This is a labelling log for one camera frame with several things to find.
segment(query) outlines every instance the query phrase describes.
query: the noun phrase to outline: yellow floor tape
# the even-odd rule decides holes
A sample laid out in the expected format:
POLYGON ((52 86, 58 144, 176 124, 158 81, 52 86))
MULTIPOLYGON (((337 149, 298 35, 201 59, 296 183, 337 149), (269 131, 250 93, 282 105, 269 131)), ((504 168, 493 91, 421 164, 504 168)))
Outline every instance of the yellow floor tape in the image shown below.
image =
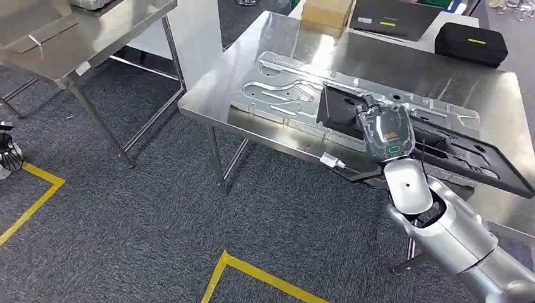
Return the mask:
POLYGON ((252 266, 251 264, 243 262, 242 260, 239 260, 229 255, 226 251, 223 251, 223 254, 221 255, 219 261, 216 264, 216 267, 214 269, 214 272, 212 273, 210 282, 208 282, 208 286, 206 287, 206 291, 204 293, 203 299, 201 300, 201 303, 208 303, 208 301, 210 301, 210 298, 214 293, 217 283, 219 282, 221 275, 223 274, 223 270, 225 270, 225 267, 227 265, 236 268, 237 270, 241 271, 242 273, 245 273, 246 275, 252 276, 255 279, 258 279, 266 284, 278 288, 283 292, 287 293, 288 295, 301 301, 307 303, 328 303, 328 301, 325 301, 324 299, 318 298, 309 292, 306 292, 286 281, 277 278, 276 276, 270 275, 269 273, 266 273, 265 271, 262 271, 252 266))
POLYGON ((27 209, 17 221, 0 235, 0 246, 2 246, 32 215, 65 183, 65 180, 58 178, 48 172, 25 162, 22 169, 51 183, 52 186, 34 204, 27 209))

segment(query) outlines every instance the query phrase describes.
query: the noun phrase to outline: cardboard box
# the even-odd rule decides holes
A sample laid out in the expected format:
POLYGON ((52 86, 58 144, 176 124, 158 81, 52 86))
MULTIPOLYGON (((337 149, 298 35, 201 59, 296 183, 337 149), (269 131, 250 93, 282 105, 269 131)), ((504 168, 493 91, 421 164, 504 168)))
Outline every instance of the cardboard box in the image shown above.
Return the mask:
POLYGON ((305 23, 317 23, 344 30, 353 8, 353 0, 307 0, 301 19, 305 23))

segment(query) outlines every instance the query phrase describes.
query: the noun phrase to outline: yellow label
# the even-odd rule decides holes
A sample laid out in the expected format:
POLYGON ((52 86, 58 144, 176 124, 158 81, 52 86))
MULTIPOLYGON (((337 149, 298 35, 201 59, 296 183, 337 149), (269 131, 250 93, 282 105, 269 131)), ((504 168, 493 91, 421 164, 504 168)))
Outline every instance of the yellow label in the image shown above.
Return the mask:
POLYGON ((386 25, 387 27, 394 27, 394 26, 396 26, 395 23, 383 22, 383 21, 379 22, 379 24, 381 24, 381 25, 386 25))
POLYGON ((474 42, 474 43, 479 43, 479 44, 486 44, 485 41, 476 40, 476 39, 472 39, 472 38, 468 38, 468 41, 469 42, 474 42))

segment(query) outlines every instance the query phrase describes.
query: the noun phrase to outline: black case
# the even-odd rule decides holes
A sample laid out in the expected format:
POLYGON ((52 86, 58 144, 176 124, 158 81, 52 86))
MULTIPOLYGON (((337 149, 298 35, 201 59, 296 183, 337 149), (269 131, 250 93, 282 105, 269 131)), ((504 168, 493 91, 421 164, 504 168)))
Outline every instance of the black case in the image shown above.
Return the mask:
POLYGON ((435 53, 497 68, 509 52, 501 33, 446 23, 435 39, 435 53))

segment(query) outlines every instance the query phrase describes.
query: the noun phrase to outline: metal tray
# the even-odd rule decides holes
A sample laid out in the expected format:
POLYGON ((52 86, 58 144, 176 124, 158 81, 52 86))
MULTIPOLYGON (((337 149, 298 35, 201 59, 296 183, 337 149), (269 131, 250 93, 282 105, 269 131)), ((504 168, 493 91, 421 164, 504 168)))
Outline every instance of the metal tray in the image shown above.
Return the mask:
POLYGON ((319 69, 273 52, 262 53, 231 96, 231 106, 306 133, 366 151, 363 140, 316 122, 321 91, 331 85, 352 94, 371 93, 376 100, 404 105, 412 116, 479 137, 479 115, 473 110, 421 97, 371 81, 319 69))

